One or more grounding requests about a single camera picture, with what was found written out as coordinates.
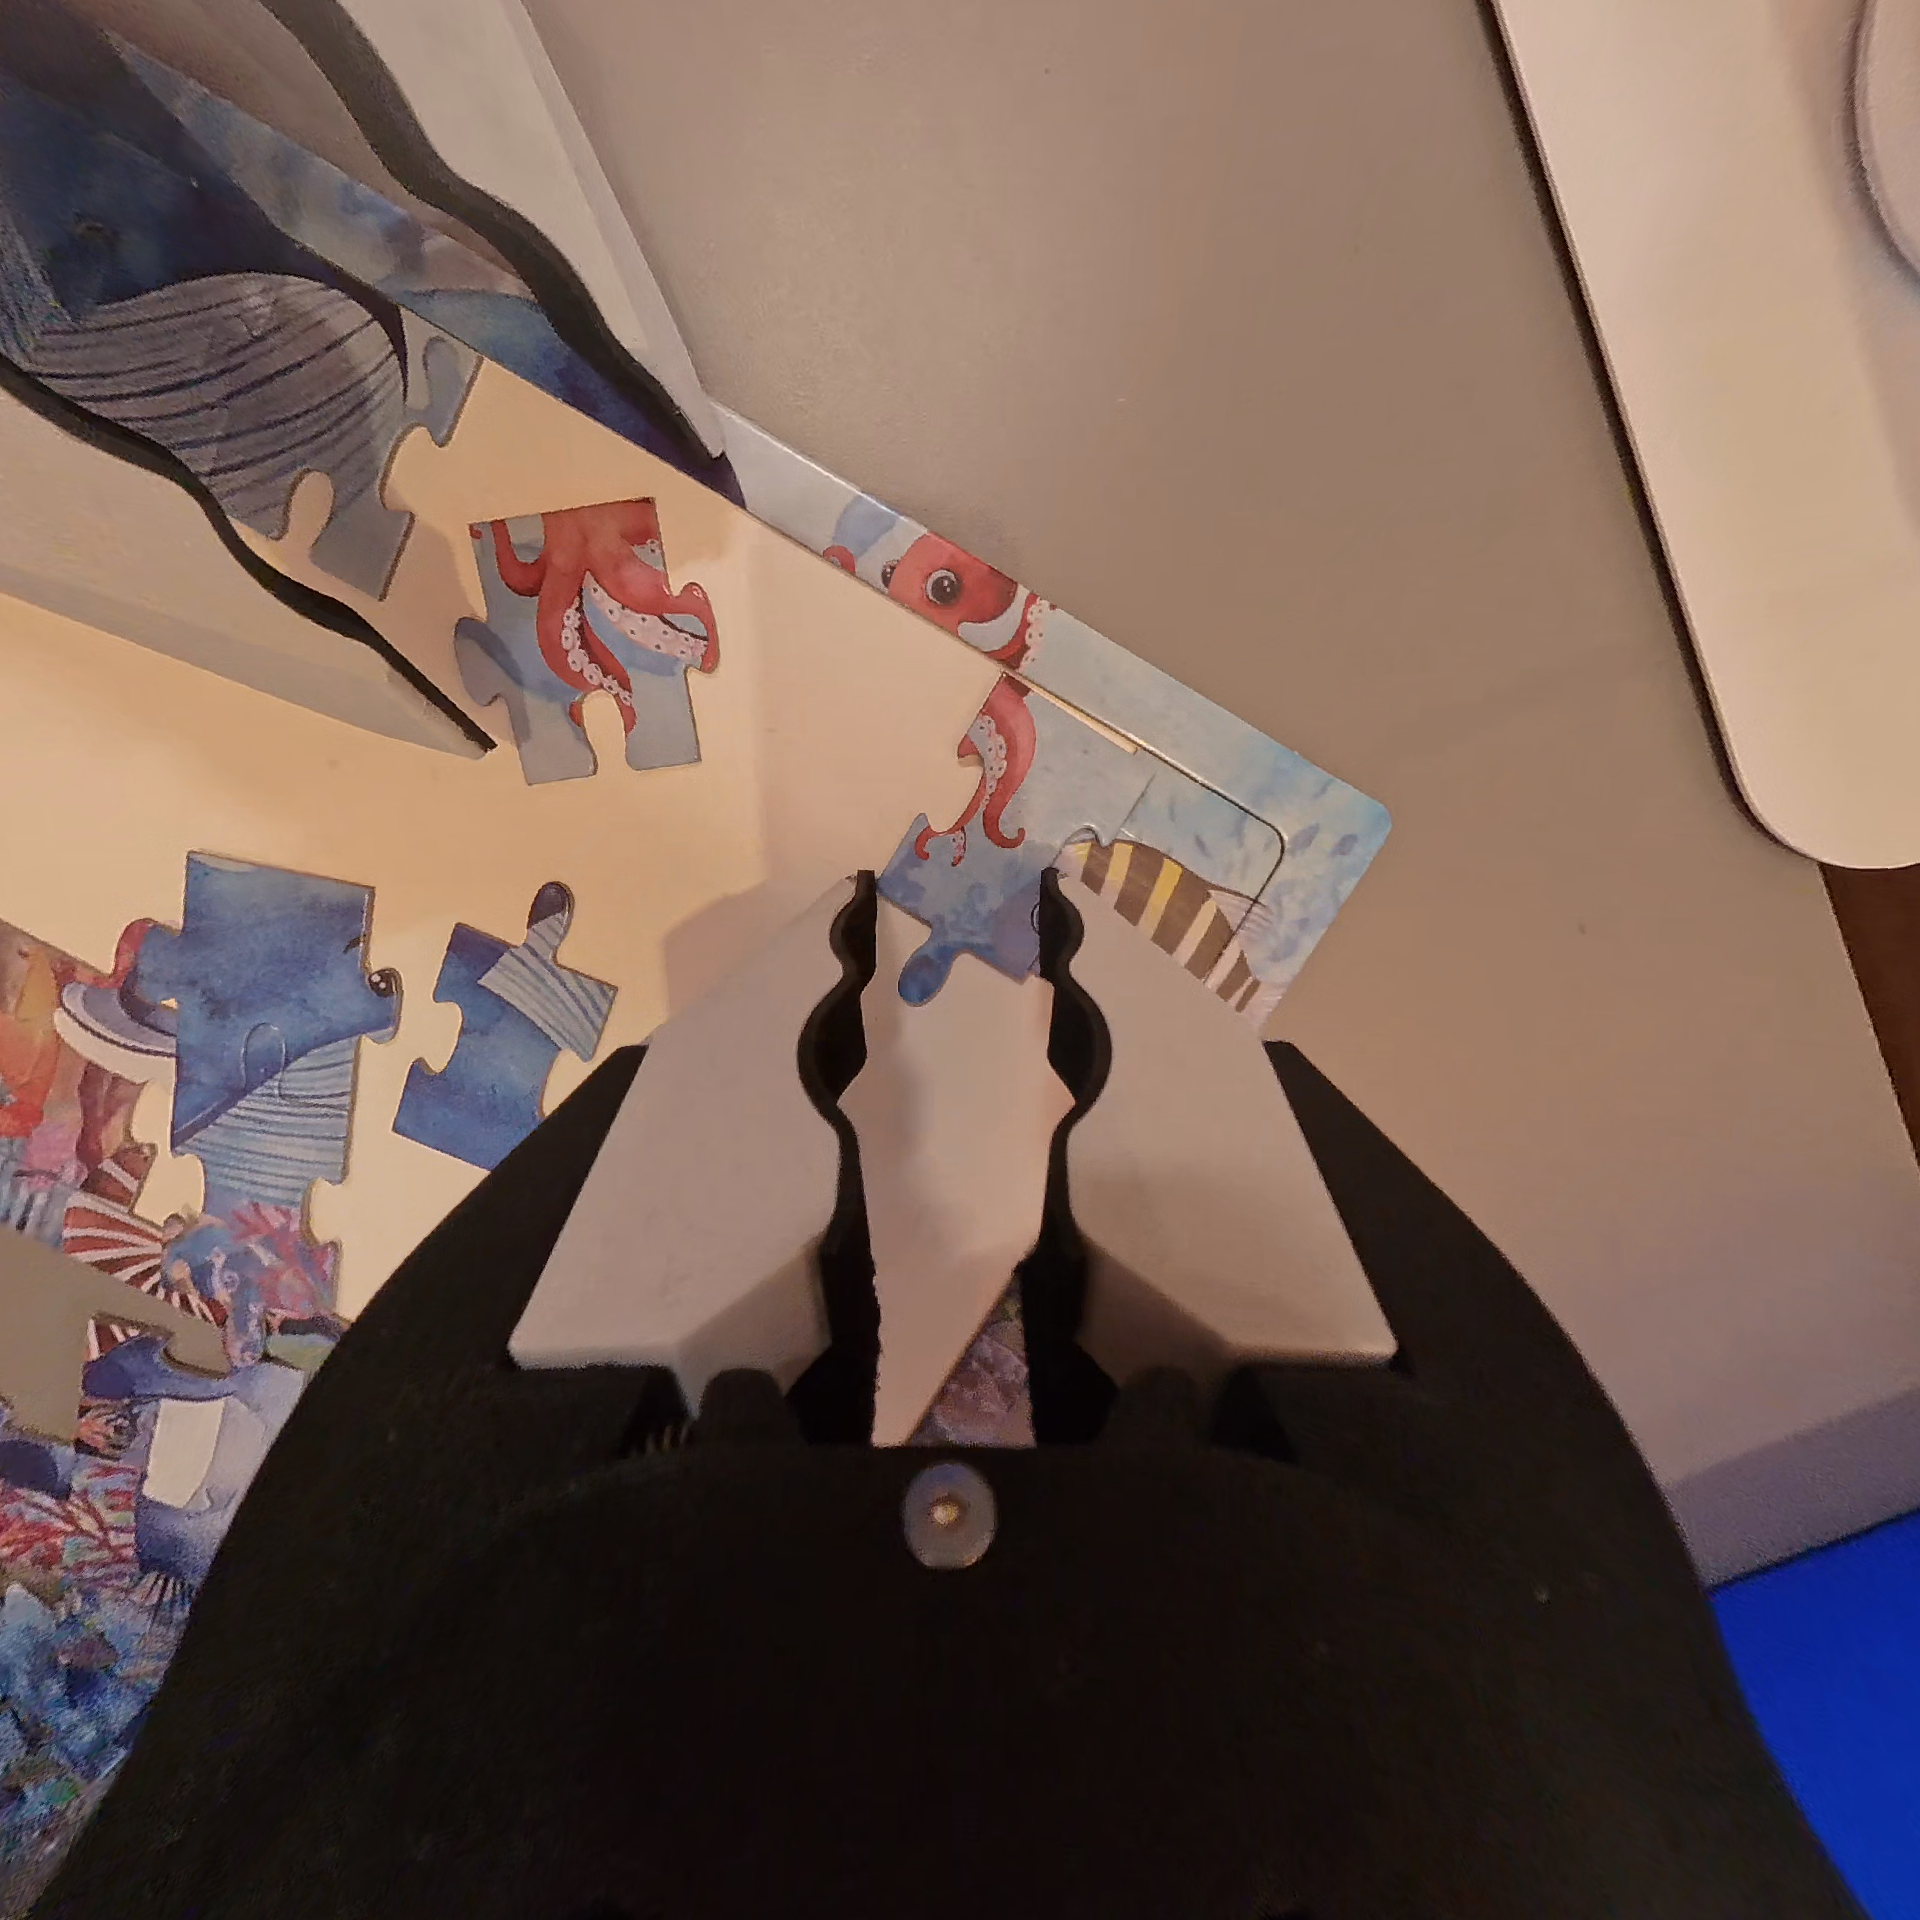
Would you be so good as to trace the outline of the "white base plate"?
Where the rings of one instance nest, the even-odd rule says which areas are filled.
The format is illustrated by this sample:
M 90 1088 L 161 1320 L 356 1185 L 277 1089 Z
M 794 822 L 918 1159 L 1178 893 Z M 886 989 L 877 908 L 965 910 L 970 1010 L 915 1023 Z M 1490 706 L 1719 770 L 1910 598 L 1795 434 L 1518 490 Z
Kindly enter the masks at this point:
M 1918 860 L 1918 274 L 1866 194 L 1860 5 L 1499 5 L 1754 816 Z

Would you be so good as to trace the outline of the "pale blue octopus arm piece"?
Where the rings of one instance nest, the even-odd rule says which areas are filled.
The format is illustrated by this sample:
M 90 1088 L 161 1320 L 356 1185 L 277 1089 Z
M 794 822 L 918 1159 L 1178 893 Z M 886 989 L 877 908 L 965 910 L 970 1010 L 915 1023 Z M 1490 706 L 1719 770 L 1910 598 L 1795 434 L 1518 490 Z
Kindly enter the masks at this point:
M 1109 842 L 1140 801 L 1156 764 L 1026 682 L 1003 676 L 956 756 L 977 786 L 950 822 L 918 818 L 879 870 L 879 898 L 925 926 L 898 973 L 923 1006 L 972 956 L 1022 977 L 1041 960 L 1043 874 L 1076 839 Z

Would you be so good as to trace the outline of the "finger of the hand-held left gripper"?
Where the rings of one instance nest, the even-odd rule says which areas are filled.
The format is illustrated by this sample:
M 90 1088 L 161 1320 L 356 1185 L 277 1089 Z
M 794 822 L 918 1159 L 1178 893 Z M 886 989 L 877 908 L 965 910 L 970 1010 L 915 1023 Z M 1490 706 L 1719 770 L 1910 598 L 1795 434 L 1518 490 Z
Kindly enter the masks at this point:
M 359 728 L 469 759 L 482 732 L 377 628 L 254 552 L 170 453 L 4 365 L 3 586 Z
M 382 101 L 375 144 L 409 190 L 513 262 L 685 468 L 723 468 L 724 426 L 529 7 L 342 2 L 325 36 L 327 71 Z

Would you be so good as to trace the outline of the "dark blue whale eye piece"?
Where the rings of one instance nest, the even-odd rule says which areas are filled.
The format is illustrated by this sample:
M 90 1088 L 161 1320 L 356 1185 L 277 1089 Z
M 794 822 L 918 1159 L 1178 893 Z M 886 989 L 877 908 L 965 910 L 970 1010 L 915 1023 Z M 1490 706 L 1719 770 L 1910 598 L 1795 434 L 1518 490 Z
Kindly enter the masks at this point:
M 345 1040 L 388 1040 L 401 977 L 372 968 L 372 887 L 189 852 L 179 927 L 137 960 L 141 997 L 177 1008 L 180 1089 L 220 1104 Z

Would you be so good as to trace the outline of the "joined blue whale puzzle pieces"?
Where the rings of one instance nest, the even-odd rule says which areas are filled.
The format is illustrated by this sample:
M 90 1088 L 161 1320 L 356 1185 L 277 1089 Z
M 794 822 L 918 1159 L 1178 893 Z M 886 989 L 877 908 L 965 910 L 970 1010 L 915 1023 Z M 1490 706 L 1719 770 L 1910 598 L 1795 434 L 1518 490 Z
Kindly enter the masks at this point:
M 114 122 L 14 69 L 3 97 L 7 360 L 267 540 L 327 478 L 311 562 L 386 596 L 415 522 L 394 460 L 449 440 L 475 351 L 293 242 L 156 102 Z

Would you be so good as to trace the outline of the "striped fish puzzle piece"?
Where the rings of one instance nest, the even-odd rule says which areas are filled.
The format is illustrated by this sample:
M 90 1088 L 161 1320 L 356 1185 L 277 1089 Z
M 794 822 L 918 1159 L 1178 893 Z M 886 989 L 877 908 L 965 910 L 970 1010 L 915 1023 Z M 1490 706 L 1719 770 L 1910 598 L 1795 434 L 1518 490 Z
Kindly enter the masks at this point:
M 1235 800 L 1162 766 L 1122 822 L 1079 830 L 1054 857 L 1114 913 L 1260 1023 L 1281 1001 L 1281 911 L 1263 901 L 1284 837 Z

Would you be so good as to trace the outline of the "blue plastic bin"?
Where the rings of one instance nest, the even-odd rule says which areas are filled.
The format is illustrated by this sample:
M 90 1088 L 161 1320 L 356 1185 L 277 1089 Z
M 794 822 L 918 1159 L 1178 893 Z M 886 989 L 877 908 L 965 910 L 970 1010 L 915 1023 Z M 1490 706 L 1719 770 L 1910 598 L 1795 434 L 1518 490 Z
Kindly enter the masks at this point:
M 1918 1914 L 1918 1517 L 1717 1585 L 1743 1696 L 1860 1905 Z

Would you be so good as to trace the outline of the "dark blue striped puzzle piece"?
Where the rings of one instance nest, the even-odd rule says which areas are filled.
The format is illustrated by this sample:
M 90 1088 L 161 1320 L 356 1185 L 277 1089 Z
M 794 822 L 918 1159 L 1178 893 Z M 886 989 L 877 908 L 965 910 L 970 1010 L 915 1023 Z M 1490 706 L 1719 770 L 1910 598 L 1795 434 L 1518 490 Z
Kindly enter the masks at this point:
M 617 988 L 562 965 L 574 893 L 548 880 L 526 933 L 506 944 L 469 922 L 449 935 L 434 999 L 463 1021 L 444 1068 L 411 1063 L 394 1130 L 475 1168 L 494 1168 L 542 1122 L 542 1093 L 562 1052 L 590 1061 Z

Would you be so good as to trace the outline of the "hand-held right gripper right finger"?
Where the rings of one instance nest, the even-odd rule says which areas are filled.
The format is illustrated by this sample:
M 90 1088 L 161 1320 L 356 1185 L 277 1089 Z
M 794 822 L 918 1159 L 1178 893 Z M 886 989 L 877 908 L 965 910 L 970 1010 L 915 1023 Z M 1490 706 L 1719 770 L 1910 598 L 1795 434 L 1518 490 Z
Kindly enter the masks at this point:
M 1211 1409 L 1241 1369 L 1386 1364 L 1386 1311 L 1258 1028 L 1079 880 L 1044 878 L 1037 935 L 1070 1109 L 1019 1266 L 1035 1439 L 1095 1439 L 1140 1376 Z

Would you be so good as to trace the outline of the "sea print jigsaw puzzle board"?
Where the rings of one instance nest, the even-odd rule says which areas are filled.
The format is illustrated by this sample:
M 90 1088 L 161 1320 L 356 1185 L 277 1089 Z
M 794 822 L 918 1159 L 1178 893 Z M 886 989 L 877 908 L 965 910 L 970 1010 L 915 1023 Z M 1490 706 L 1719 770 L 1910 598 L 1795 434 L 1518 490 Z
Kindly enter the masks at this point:
M 491 733 L 490 754 L 353 727 L 4 591 L 4 926 L 108 968 L 127 922 L 180 926 L 196 850 L 372 887 L 369 958 L 398 973 L 401 1021 L 356 1042 L 342 1180 L 301 1204 L 339 1245 L 340 1317 L 372 1328 L 377 1287 L 509 1156 L 475 1168 L 394 1117 L 411 1063 L 444 1068 L 462 1032 L 434 999 L 449 935 L 516 944 L 548 880 L 574 893 L 562 965 L 615 984 L 615 1004 L 588 1063 L 554 1063 L 542 1122 L 586 1088 L 556 1085 L 562 1055 L 593 1068 L 645 1046 L 837 880 L 877 880 L 918 818 L 950 822 L 977 786 L 958 742 L 1003 676 L 1283 832 L 1263 892 L 1281 997 L 1380 850 L 1383 804 L 729 408 L 714 408 L 724 465 L 685 468 L 487 240 L 189 78 L 122 7 L 4 5 L 4 69 L 114 122 L 158 105 L 161 137 L 193 142 L 293 242 L 478 356 L 449 440 L 415 430 L 394 460 L 386 497 L 415 522 L 386 596 L 314 566 L 323 476 L 278 540 L 226 519 L 366 617 Z M 689 676 L 702 756 L 631 768 L 597 693 L 597 770 L 529 784 L 503 704 L 479 706 L 453 655 L 458 624 L 484 612 L 469 528 L 638 496 L 657 502 L 669 583 L 705 586 L 717 621 L 717 666 Z M 1041 962 L 1010 977 L 963 956 L 910 1006 L 898 973 L 925 933 L 877 892 L 868 1063 L 846 1094 L 877 1202 L 882 1442 L 932 1405 L 1031 1252 L 1070 1109 Z M 82 1370 L 137 1334 L 193 1370 L 233 1369 L 210 1311 L 158 1284 L 162 1244 L 207 1213 L 201 1162 L 171 1146 L 177 1069 L 135 1110 L 158 1159 L 131 1215 L 74 1223 L 60 1250 L 4 1228 L 29 1244 L 4 1260 L 34 1270 L 33 1328 L 4 1333 L 4 1405 L 29 1434 L 90 1439 Z

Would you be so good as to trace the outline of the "striped whale belly puzzle piece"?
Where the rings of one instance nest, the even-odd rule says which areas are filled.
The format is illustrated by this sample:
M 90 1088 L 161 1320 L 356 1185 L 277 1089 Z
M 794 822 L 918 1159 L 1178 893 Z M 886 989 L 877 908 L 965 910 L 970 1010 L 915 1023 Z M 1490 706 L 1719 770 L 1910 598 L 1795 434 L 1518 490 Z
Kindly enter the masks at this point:
M 237 1052 L 189 1046 L 177 1069 L 171 1146 L 199 1160 L 206 1212 L 244 1202 L 299 1212 L 345 1175 L 356 1037 L 299 1049 L 254 1023 Z

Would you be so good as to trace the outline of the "grey metal bracket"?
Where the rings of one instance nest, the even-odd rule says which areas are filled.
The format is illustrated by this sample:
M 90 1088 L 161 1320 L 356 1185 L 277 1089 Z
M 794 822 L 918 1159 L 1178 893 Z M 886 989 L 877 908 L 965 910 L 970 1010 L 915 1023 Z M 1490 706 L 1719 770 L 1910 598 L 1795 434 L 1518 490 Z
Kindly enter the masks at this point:
M 1907 270 L 1918 274 L 1918 5 L 1862 2 L 1851 106 L 1866 194 Z

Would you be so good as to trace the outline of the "joined orange crab puzzle pieces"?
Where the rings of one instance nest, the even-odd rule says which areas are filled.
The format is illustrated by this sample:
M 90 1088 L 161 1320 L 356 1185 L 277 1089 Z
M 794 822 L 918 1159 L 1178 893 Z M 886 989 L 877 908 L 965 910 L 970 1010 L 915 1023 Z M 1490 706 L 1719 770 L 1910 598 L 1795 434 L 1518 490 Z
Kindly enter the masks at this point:
M 158 922 L 110 967 L 3 926 L 3 1223 L 55 1250 L 98 1212 L 131 1215 L 158 1159 L 137 1106 L 177 1064 L 177 1012 L 137 984 Z

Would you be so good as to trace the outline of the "grey blue white puzzle piece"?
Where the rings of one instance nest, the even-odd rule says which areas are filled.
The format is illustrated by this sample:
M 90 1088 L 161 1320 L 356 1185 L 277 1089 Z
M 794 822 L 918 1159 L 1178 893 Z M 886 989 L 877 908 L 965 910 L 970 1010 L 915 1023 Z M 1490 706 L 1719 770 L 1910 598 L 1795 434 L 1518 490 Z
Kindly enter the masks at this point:
M 141 1496 L 167 1517 L 228 1522 L 261 1461 L 331 1346 L 299 1334 L 225 1376 L 170 1357 L 158 1334 L 123 1340 L 90 1360 L 93 1398 L 131 1401 L 141 1422 Z

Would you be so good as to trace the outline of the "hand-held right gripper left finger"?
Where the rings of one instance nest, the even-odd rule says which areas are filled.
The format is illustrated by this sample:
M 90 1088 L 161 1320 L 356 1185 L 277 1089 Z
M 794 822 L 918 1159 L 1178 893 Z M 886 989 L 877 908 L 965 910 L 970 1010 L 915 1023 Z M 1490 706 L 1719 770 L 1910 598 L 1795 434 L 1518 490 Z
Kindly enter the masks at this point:
M 874 1439 L 879 1302 L 846 1094 L 875 958 L 859 870 L 657 1028 L 513 1333 L 519 1369 L 654 1366 L 690 1412 L 757 1370 L 804 1438 Z

